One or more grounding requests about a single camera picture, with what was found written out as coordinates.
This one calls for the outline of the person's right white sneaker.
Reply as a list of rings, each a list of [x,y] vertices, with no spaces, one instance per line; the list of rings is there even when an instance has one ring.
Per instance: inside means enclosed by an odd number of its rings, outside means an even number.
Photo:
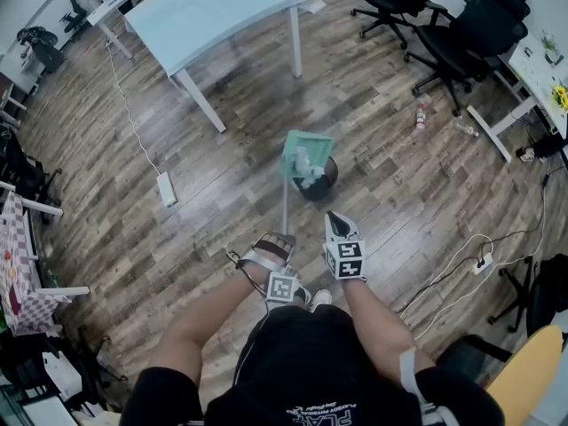
[[[316,310],[323,305],[331,305],[333,301],[333,297],[331,292],[328,289],[320,289],[318,290],[312,298],[310,312],[315,313]]]

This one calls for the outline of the white paper scraps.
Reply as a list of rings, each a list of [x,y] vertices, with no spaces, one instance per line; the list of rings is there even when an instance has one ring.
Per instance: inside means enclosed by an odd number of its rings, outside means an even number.
[[[296,149],[293,161],[293,179],[299,189],[308,189],[325,173],[325,157],[312,157],[305,146]]]

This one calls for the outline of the person's right forearm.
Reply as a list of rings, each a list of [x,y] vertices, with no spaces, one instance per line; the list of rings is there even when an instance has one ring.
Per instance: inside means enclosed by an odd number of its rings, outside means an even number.
[[[342,282],[359,342],[378,374],[401,387],[400,355],[414,349],[414,370],[434,367],[404,321],[385,305],[362,280]]]

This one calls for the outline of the green dustpan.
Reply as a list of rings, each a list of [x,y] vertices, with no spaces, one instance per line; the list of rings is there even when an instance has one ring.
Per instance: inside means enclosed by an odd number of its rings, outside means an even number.
[[[296,149],[305,146],[312,157],[325,157],[331,154],[334,140],[330,137],[300,130],[291,130],[285,140],[281,156],[283,179],[283,204],[281,232],[288,234],[288,186],[293,180],[293,161]]]

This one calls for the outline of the pink checkered tablecloth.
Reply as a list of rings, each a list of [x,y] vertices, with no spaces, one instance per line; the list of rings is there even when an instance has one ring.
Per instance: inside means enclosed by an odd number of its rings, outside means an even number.
[[[10,192],[0,211],[0,307],[13,335],[59,335],[58,306],[70,298],[36,285],[36,266],[28,256],[22,199]]]

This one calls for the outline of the black round trash bin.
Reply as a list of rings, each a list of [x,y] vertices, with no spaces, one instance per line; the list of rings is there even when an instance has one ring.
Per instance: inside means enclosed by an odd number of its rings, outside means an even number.
[[[308,178],[296,178],[295,183],[300,194],[308,201],[321,201],[326,198],[338,179],[338,168],[332,157],[327,158],[323,174],[309,182]]]

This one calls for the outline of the white standing desk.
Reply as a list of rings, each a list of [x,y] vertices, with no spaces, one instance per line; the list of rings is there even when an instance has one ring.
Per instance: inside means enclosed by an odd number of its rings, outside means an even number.
[[[502,144],[499,136],[535,107],[543,108],[552,126],[563,138],[567,137],[568,111],[563,110],[554,101],[552,91],[556,85],[568,86],[568,60],[562,60],[557,65],[549,63],[541,41],[531,34],[501,55],[500,60],[515,75],[517,83],[511,85],[501,73],[496,75],[514,94],[518,105],[493,126],[488,125],[473,106],[468,106],[467,112],[491,139],[505,161],[511,162],[511,153]]]

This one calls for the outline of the person's left forearm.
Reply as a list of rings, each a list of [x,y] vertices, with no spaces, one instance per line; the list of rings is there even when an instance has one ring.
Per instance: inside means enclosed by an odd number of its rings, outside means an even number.
[[[234,275],[192,301],[166,328],[149,366],[178,371],[199,385],[202,349],[253,291],[245,276]]]

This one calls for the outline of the white power strip with plugs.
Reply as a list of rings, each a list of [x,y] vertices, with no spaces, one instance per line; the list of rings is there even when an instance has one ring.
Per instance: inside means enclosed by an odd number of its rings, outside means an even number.
[[[491,253],[485,253],[480,259],[478,259],[471,268],[474,275],[479,275],[493,263],[493,256]]]

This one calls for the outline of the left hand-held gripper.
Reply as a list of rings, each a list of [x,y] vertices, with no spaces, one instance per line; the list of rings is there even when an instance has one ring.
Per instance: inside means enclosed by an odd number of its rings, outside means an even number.
[[[290,303],[296,290],[295,271],[290,265],[290,258],[296,246],[296,237],[291,234],[280,234],[280,240],[272,233],[265,233],[244,256],[237,259],[236,267],[244,272],[253,287],[267,301]],[[277,264],[269,258],[281,258],[281,249],[285,252],[284,262]],[[247,264],[255,264],[268,271],[264,285],[258,284],[247,271]]]

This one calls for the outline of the small black office chair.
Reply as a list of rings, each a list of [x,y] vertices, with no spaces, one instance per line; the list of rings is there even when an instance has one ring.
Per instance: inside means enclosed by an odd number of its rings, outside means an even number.
[[[87,12],[77,3],[76,0],[68,0],[74,13],[68,12],[60,18],[60,22],[65,22],[64,32],[74,36],[85,24]]]

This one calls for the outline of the black equipment pile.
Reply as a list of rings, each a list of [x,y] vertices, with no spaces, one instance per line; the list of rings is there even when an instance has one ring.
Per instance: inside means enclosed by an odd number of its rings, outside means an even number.
[[[58,40],[55,34],[41,26],[22,28],[17,33],[17,41],[24,47],[20,56],[24,59],[32,51],[48,74],[54,73],[64,60],[63,54],[55,48]]]

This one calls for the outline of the light blue top table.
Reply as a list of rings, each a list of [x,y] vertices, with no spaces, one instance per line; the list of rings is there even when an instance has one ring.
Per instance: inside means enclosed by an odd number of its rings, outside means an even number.
[[[126,14],[167,77],[179,83],[219,132],[225,126],[186,69],[203,53],[260,20],[288,15],[291,70],[302,75],[298,9],[308,0],[145,0]]]

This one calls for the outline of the yellow wooden chair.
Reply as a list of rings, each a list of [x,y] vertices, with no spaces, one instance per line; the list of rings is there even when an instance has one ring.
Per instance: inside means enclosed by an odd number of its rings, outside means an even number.
[[[563,350],[563,334],[556,325],[542,327],[515,353],[478,335],[454,341],[438,357],[438,364],[476,379],[487,356],[504,364],[485,386],[504,416],[504,426],[523,426],[553,381]]]

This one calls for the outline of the green plant in white vase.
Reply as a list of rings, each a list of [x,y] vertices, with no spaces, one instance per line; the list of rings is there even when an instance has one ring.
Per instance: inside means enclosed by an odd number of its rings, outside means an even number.
[[[557,66],[564,59],[564,55],[560,52],[556,45],[555,38],[546,30],[541,32],[540,43],[544,49],[545,60],[549,64]]]

